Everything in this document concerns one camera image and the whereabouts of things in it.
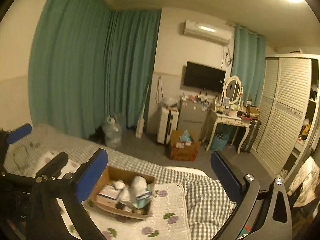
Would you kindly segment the white knitted sock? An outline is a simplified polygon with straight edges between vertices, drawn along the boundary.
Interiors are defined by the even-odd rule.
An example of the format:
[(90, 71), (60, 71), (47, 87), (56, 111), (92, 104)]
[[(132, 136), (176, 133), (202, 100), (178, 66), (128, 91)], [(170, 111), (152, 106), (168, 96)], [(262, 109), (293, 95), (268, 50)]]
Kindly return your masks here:
[(148, 191), (147, 181), (144, 177), (135, 176), (131, 185), (131, 194), (133, 198), (136, 200), (136, 197), (143, 194), (144, 192)]

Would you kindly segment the white blue tissue pack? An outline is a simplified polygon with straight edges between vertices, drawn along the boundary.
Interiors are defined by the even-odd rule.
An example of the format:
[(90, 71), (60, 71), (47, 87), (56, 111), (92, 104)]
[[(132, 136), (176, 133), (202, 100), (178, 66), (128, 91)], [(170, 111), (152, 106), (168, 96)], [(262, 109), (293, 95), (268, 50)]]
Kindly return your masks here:
[(135, 207), (137, 209), (142, 209), (153, 200), (152, 191), (146, 191), (143, 194), (136, 197)]

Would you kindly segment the white book in box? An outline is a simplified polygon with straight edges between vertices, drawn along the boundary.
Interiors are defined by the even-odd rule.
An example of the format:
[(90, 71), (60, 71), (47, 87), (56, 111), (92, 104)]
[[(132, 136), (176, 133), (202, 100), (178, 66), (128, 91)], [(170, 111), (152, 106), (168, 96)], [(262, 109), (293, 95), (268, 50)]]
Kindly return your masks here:
[(120, 193), (121, 190), (116, 189), (113, 185), (106, 184), (97, 195), (111, 200), (117, 200)]

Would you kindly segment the cardboard box on bed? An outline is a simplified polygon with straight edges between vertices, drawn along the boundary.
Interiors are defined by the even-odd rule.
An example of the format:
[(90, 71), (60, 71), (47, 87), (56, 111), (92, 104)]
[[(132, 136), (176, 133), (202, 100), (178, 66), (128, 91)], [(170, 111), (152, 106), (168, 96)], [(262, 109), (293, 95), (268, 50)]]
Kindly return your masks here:
[[(123, 217), (129, 217), (134, 219), (146, 220), (150, 214), (151, 204), (153, 200), (149, 202), (147, 206), (142, 209), (135, 207), (135, 199), (131, 194), (130, 185), (135, 176), (144, 177), (147, 181), (148, 191), (152, 191), (153, 200), (155, 198), (155, 178), (146, 174), (137, 172), (122, 170), (112, 166), (105, 168), (98, 182), (96, 183), (89, 200), (100, 209), (119, 215)], [(121, 190), (119, 198), (117, 200), (111, 200), (98, 196), (98, 192), (106, 185), (113, 185), (112, 181), (122, 180), (125, 183), (125, 187)]]

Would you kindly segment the cardboard box on floor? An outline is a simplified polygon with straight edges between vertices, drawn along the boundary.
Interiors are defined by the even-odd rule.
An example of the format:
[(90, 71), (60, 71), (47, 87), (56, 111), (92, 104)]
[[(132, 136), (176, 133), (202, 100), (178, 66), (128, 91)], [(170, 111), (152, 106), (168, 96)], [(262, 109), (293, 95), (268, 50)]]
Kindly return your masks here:
[(195, 161), (201, 142), (193, 131), (175, 130), (171, 133), (169, 159), (178, 161)]

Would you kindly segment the dark suitcase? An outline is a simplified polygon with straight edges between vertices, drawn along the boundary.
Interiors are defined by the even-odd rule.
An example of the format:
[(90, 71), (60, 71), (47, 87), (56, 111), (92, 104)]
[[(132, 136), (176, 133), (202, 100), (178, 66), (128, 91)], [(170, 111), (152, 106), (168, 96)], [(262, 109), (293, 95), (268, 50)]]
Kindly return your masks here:
[(249, 152), (251, 150), (253, 143), (258, 135), (260, 125), (260, 120), (251, 120), (249, 124), (249, 133), (241, 146), (241, 152)]

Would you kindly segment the white leaning mop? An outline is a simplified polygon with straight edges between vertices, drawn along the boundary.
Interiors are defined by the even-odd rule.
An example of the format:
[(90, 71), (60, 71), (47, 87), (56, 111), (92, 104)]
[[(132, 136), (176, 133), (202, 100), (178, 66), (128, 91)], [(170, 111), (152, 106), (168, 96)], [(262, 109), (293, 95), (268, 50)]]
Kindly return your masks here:
[(140, 115), (139, 115), (139, 119), (138, 119), (138, 123), (137, 123), (137, 128), (136, 128), (136, 133), (135, 133), (135, 136), (139, 139), (141, 139), (142, 135), (143, 135), (144, 122), (145, 122), (144, 112), (145, 112), (145, 108), (146, 108), (146, 102), (148, 100), (150, 83), (151, 83), (151, 81), (149, 81), (148, 86), (146, 87), (146, 91), (145, 91), (143, 102), (142, 102), (142, 109), (140, 111)]

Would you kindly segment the white louvered wardrobe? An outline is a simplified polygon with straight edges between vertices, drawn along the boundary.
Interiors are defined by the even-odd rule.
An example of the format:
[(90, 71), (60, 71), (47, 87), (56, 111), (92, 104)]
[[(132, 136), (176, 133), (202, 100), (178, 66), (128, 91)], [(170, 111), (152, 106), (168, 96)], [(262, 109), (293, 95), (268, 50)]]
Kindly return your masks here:
[(266, 57), (259, 111), (251, 153), (288, 188), (319, 140), (319, 55)]

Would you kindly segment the white floral quilt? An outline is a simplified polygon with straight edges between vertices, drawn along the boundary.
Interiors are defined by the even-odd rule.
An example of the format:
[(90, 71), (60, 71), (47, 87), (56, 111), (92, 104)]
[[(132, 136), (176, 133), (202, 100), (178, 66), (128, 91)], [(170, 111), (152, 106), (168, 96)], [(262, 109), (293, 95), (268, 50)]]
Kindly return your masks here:
[[(68, 160), (59, 179), (71, 179), (79, 164)], [(146, 220), (114, 215), (89, 200), (77, 202), (87, 212), (84, 223), (92, 222), (104, 239), (190, 239), (185, 191), (181, 184), (155, 183), (155, 198)]]

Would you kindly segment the white suitcase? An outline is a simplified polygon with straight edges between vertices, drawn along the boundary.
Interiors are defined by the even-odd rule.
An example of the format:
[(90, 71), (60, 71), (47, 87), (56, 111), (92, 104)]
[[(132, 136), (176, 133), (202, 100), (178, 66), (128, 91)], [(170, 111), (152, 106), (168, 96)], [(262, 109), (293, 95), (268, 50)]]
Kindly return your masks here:
[(159, 114), (157, 142), (166, 145), (170, 142), (172, 131), (177, 128), (179, 111), (177, 107), (162, 106)]

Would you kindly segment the white oval vanity mirror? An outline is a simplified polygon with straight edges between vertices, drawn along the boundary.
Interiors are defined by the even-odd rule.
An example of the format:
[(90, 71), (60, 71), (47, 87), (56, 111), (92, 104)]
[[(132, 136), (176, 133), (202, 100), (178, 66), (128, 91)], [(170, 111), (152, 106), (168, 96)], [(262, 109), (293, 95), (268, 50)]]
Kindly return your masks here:
[(223, 102), (229, 99), (229, 104), (236, 104), (243, 95), (243, 85), (238, 76), (233, 75), (225, 83), (223, 88)]

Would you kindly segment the large teal curtain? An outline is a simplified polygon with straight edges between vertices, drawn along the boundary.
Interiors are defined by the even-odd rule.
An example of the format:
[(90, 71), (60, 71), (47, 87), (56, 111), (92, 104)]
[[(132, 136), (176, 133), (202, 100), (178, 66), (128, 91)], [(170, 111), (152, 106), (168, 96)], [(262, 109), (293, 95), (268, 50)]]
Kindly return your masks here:
[(115, 114), (135, 127), (152, 79), (161, 10), (47, 0), (30, 53), (33, 124), (87, 138)]

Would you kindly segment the teal curtain by wardrobe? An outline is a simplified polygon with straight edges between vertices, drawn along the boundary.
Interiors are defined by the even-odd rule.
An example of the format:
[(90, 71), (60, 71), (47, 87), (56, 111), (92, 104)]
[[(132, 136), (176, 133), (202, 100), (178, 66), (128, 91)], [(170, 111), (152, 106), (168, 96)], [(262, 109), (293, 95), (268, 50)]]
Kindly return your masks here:
[(242, 100), (260, 103), (265, 76), (265, 37), (237, 25), (234, 32), (234, 54), (231, 75), (236, 75), (244, 87)]

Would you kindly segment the white air conditioner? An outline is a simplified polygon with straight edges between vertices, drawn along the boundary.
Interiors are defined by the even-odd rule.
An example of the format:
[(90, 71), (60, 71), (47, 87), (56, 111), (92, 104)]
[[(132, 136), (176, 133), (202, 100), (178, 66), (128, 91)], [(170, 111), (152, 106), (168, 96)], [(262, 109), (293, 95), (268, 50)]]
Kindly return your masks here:
[(183, 34), (185, 36), (195, 37), (202, 40), (227, 46), (232, 40), (232, 32), (230, 30), (212, 27), (210, 25), (185, 20)]

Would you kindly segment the black wall television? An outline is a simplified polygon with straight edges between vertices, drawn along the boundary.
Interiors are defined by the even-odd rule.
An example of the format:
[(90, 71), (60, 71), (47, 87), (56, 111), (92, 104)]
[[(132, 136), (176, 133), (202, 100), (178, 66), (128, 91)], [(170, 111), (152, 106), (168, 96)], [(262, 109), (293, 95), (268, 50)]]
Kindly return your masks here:
[(224, 70), (188, 61), (185, 67), (183, 85), (221, 93), (225, 75)]

